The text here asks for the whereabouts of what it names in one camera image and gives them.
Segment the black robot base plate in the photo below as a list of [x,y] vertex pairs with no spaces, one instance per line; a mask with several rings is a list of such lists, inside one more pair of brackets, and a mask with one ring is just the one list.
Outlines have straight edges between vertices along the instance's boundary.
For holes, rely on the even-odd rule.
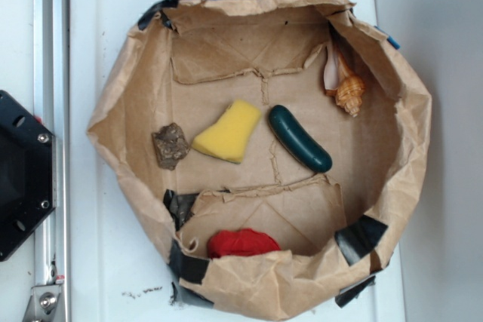
[[1,91],[1,261],[8,260],[54,209],[54,135]]

